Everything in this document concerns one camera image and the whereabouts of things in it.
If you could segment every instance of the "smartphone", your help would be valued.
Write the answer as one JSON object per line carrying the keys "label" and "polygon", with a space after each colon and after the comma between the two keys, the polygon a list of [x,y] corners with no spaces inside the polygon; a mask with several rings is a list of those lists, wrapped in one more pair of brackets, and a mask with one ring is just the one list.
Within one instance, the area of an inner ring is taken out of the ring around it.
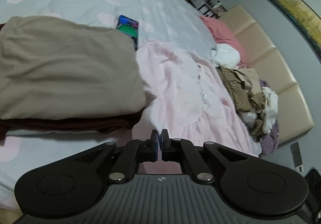
{"label": "smartphone", "polygon": [[120,15],[116,29],[130,36],[134,40],[135,51],[137,51],[138,22]]}

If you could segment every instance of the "purple towel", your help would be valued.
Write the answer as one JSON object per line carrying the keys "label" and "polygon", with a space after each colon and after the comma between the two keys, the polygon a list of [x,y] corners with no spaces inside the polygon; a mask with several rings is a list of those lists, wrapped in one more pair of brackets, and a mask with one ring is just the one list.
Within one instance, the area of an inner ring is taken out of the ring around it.
{"label": "purple towel", "polygon": [[[260,79],[260,85],[261,87],[270,87],[269,83],[262,79]],[[264,155],[269,155],[276,150],[279,144],[278,137],[279,137],[279,124],[278,124],[278,121],[276,120],[275,125],[273,126],[270,134],[267,134],[266,136],[260,139],[260,144],[262,146],[262,152]]]}

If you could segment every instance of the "painting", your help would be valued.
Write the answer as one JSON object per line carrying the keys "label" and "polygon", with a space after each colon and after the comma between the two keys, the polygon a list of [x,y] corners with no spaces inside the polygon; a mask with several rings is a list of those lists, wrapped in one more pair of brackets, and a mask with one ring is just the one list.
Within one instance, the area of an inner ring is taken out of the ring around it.
{"label": "painting", "polygon": [[321,59],[321,18],[303,0],[270,0],[299,28]]}

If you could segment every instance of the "beige leather headboard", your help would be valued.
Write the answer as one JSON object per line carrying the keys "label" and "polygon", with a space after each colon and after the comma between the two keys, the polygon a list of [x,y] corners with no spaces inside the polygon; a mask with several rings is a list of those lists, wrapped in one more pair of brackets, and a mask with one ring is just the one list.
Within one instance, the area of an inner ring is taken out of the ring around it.
{"label": "beige leather headboard", "polygon": [[260,25],[240,5],[219,19],[240,41],[250,66],[255,68],[259,78],[269,82],[271,89],[279,96],[279,143],[311,129],[314,122],[299,84]]}

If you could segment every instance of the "bedsheet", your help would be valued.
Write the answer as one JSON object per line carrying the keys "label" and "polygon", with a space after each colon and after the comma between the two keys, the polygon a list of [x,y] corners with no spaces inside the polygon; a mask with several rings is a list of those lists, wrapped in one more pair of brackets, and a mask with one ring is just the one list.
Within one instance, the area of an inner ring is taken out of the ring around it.
{"label": "bedsheet", "polygon": [[[125,15],[139,21],[139,47],[149,40],[173,42],[175,46],[209,60],[211,48],[215,46],[210,31],[198,18],[199,12],[184,0],[0,0],[0,13],[0,24],[12,16],[49,15],[105,27],[116,27],[118,16]],[[9,209],[18,207],[13,190],[25,172],[103,142],[124,145],[132,138],[130,130],[108,135],[10,136],[10,133],[0,143],[0,207]]]}

